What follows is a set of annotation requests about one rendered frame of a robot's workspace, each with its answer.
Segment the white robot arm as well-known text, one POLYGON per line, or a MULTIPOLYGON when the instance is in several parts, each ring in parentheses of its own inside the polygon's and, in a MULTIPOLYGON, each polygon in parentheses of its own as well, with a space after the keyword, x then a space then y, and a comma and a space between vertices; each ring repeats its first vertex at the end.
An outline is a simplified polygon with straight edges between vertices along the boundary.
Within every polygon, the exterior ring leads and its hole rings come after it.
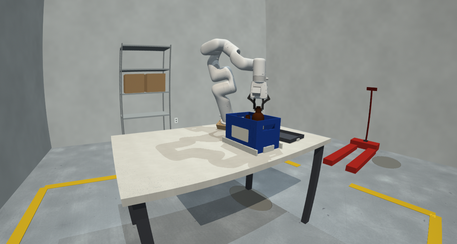
POLYGON ((219 66, 219 56, 224 52, 239 70, 253 71, 253 81, 266 81, 266 60, 262 58, 248 59, 240 55, 240 49, 226 39, 213 39, 201 46, 202 55, 210 55, 207 65, 213 82, 221 82, 212 86, 216 99, 221 123, 226 125, 226 114, 233 113, 230 99, 226 96, 237 91, 233 72, 229 66, 219 66), (209 54, 208 54, 209 53, 209 54))

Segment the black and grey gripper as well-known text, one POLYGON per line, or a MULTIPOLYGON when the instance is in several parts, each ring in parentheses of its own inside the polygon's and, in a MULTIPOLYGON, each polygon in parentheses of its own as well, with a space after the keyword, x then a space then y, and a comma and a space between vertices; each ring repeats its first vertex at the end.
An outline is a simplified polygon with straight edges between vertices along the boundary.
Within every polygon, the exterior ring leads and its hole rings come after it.
POLYGON ((252 81, 251 86, 250 86, 250 94, 247 97, 247 99, 249 99, 253 103, 254 111, 256 110, 256 103, 255 103, 256 99, 262 99, 262 104, 261 104, 261 111, 262 111, 264 109, 264 104, 270 100, 270 97, 268 96, 267 82, 266 81, 252 81), (261 87, 261 96, 252 96, 253 86, 261 87), (264 100, 264 99, 266 99, 266 100, 264 100))

